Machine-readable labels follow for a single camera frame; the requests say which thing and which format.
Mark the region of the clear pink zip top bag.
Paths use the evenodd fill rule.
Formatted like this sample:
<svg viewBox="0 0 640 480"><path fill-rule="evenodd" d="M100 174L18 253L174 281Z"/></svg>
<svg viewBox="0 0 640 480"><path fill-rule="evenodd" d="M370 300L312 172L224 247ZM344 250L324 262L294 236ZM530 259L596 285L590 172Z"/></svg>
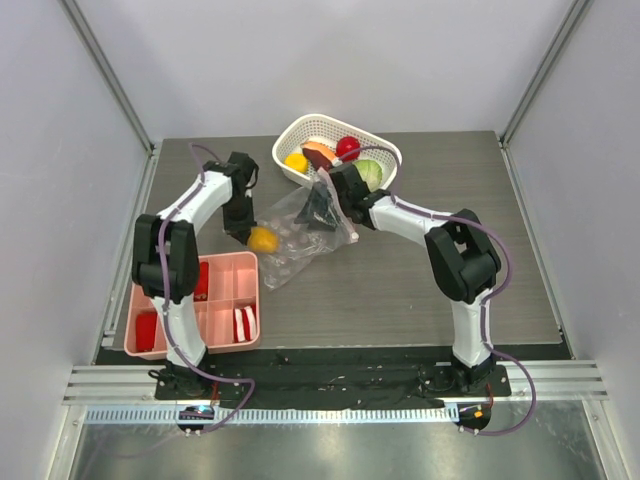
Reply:
<svg viewBox="0 0 640 480"><path fill-rule="evenodd" d="M294 223L312 186L318 182L325 184L331 194L338 220L335 231L310 231L305 226ZM271 229L279 237L279 248L275 253L258 255L262 280L270 290L285 285L314 258L330 254L359 240L354 225L340 207L337 192L326 172L321 172L309 188L300 187L273 204L258 216L257 223Z"/></svg>

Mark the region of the green fake lettuce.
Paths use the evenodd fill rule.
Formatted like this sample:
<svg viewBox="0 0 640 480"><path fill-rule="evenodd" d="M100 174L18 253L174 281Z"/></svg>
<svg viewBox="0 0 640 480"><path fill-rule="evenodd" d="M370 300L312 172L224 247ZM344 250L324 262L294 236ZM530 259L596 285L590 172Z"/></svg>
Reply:
<svg viewBox="0 0 640 480"><path fill-rule="evenodd" d="M352 164L371 192L381 187L383 170L378 162L370 159L358 159L353 161Z"/></svg>

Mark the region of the red fake apple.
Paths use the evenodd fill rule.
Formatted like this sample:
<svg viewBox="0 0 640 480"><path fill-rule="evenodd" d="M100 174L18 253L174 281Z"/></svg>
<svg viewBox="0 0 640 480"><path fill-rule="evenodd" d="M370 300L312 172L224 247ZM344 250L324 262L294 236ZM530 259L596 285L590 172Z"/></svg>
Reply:
<svg viewBox="0 0 640 480"><path fill-rule="evenodd" d="M361 144L353 136L344 136L336 144L336 157L341 162L354 161L359 157Z"/></svg>

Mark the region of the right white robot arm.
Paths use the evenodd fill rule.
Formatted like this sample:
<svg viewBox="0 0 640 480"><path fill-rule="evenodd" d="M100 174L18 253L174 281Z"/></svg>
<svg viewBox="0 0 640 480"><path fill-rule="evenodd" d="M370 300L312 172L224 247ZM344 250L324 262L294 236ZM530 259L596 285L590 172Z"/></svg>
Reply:
<svg viewBox="0 0 640 480"><path fill-rule="evenodd" d="M501 261L472 211L449 214L403 202L385 189L371 190L356 167L343 164L319 172L295 222L319 231L343 228L348 236L359 224L423 246L434 281L451 302L453 386L472 395L486 385L495 368L489 305Z"/></svg>

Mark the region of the red fake food under arm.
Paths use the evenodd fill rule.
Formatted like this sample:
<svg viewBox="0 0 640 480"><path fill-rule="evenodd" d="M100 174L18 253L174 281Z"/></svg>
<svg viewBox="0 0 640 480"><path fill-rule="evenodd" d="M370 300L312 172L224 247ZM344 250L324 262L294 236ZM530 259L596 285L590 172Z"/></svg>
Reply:
<svg viewBox="0 0 640 480"><path fill-rule="evenodd" d="M156 313L144 311L137 315L134 330L135 348L138 353L149 352L154 348L156 327Z"/></svg>

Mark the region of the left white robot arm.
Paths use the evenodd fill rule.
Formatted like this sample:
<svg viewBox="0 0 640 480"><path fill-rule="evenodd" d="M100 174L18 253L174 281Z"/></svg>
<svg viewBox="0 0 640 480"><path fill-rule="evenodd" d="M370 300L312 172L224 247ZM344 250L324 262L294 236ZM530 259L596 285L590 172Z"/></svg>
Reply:
<svg viewBox="0 0 640 480"><path fill-rule="evenodd" d="M212 373L201 367L207 352L198 330L194 292L200 275L197 234L216 211L224 232L247 245L254 218L252 189L259 167L244 153L226 163L209 161L194 183L161 212L142 214L135 222L132 281L151 300L167 340L167 361L183 369L179 388L190 398L205 397Z"/></svg>

